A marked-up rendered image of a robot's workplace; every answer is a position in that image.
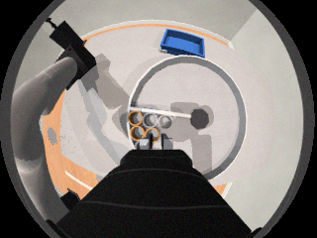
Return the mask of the blue plastic crate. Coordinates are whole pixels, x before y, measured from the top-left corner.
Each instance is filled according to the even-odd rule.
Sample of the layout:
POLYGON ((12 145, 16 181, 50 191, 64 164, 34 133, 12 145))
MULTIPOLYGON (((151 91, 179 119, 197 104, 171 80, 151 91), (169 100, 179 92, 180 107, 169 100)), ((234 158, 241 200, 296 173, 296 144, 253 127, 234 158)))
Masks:
POLYGON ((188 33, 166 29, 160 46, 160 52, 163 54, 198 56, 205 59, 204 39, 188 33))

